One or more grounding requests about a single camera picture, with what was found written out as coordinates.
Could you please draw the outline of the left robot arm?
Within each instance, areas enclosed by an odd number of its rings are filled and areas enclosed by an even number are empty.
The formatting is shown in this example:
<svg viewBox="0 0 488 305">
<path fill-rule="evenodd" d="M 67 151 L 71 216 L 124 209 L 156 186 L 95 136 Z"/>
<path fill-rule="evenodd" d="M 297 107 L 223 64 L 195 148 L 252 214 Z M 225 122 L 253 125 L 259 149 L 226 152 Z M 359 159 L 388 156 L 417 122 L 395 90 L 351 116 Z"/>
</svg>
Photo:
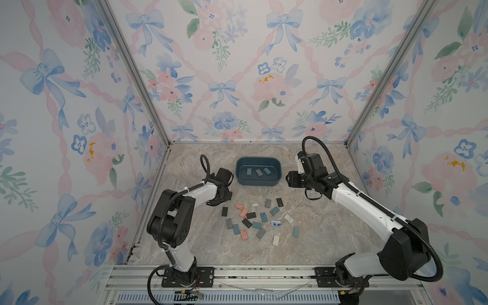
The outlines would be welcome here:
<svg viewBox="0 0 488 305">
<path fill-rule="evenodd" d="M 230 201 L 230 185 L 234 175 L 220 168 L 208 174 L 202 182 L 181 191 L 165 190 L 158 200 L 146 231 L 169 258 L 165 276 L 168 284 L 189 287 L 197 281 L 197 259 L 186 241 L 195 208 L 200 205 L 215 207 Z"/>
</svg>

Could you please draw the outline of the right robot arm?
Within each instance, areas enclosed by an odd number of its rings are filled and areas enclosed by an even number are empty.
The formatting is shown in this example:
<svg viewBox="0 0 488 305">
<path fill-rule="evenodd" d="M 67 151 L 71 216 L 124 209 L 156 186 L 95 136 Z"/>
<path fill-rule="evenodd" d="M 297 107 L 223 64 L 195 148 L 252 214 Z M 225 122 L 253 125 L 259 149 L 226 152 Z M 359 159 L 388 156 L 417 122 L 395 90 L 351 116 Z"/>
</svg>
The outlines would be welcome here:
<svg viewBox="0 0 488 305">
<path fill-rule="evenodd" d="M 338 285 L 350 287 L 367 276 L 391 276 L 404 281 L 416 275 L 432 254 L 428 250 L 428 230 L 422 221 L 407 220 L 388 210 L 349 181 L 329 172 L 320 155 L 299 152 L 297 170 L 286 176 L 288 186 L 316 191 L 358 216 L 384 241 L 378 252 L 348 254 L 335 264 L 332 274 Z"/>
</svg>

